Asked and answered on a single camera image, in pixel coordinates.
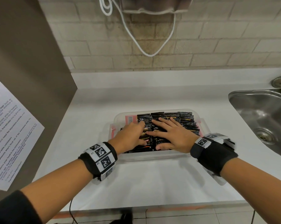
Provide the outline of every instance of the white countertop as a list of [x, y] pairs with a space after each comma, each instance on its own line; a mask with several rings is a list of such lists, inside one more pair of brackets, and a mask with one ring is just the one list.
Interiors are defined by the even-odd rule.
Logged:
[[[275, 75], [281, 75], [281, 72], [269, 75], [274, 78]], [[171, 82], [167, 81], [166, 86], [156, 87], [132, 85], [131, 88], [79, 89], [34, 180], [76, 159], [90, 145], [107, 141], [109, 125], [118, 113], [182, 108], [195, 110], [204, 118], [211, 132], [230, 136], [236, 142], [237, 153], [241, 159], [281, 180], [281, 156], [266, 147], [254, 135], [228, 101], [228, 94], [235, 90], [271, 88], [268, 83], [255, 78], [254, 75], [254, 79], [246, 84], [231, 82], [226, 85], [201, 83], [168, 86]], [[224, 186], [217, 184], [194, 158], [179, 158], [120, 163], [116, 171], [101, 184], [90, 182], [74, 198], [71, 209], [202, 205], [243, 201], [242, 196], [228, 183]]]

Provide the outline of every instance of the brick wall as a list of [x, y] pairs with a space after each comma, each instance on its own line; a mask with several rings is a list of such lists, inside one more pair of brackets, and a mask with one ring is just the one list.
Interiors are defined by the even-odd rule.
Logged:
[[[98, 0], [39, 1], [72, 72], [281, 67], [281, 0], [194, 0], [152, 58], [138, 50], [115, 7], [106, 17]], [[172, 14], [125, 18], [150, 54], [172, 30]]]

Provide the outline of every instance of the person's left hand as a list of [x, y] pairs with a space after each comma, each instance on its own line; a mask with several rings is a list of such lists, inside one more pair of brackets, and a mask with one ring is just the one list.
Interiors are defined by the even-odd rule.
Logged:
[[145, 127], [145, 122], [140, 121], [138, 124], [130, 123], [126, 125], [117, 135], [108, 141], [117, 154], [127, 152], [138, 145], [146, 146], [147, 143], [144, 140], [139, 139]]

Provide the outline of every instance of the stainless steel sink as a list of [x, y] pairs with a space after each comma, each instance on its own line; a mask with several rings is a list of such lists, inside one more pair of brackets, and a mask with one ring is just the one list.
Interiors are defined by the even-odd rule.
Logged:
[[235, 91], [229, 101], [255, 135], [281, 155], [281, 94], [272, 90]]

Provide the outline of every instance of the drain strainer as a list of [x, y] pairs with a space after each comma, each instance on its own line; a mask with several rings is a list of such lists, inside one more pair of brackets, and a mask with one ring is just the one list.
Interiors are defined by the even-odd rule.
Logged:
[[267, 129], [257, 128], [254, 130], [254, 133], [263, 143], [269, 145], [274, 145], [276, 143], [276, 137], [271, 131]]

